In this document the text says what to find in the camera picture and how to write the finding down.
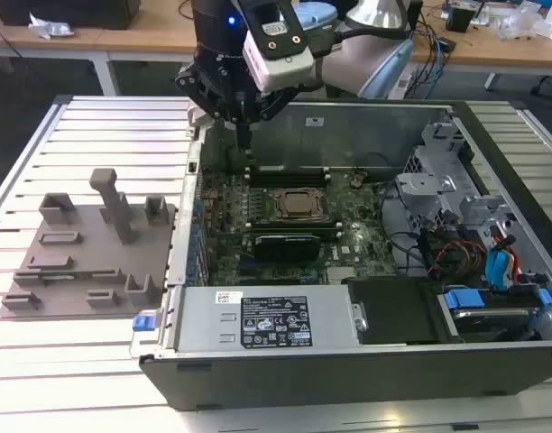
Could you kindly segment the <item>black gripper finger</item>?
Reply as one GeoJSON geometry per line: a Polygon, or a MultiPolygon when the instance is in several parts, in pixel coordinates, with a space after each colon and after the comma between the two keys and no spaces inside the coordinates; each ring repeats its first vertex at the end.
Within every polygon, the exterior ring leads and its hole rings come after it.
{"type": "Polygon", "coordinates": [[[244,148],[251,147],[252,124],[269,121],[276,116],[299,93],[299,88],[284,88],[244,103],[244,148]]]}
{"type": "Polygon", "coordinates": [[[214,81],[198,64],[189,64],[175,78],[176,86],[214,120],[234,127],[235,142],[245,148],[243,106],[236,99],[232,76],[224,65],[216,69],[219,80],[214,81]]]}

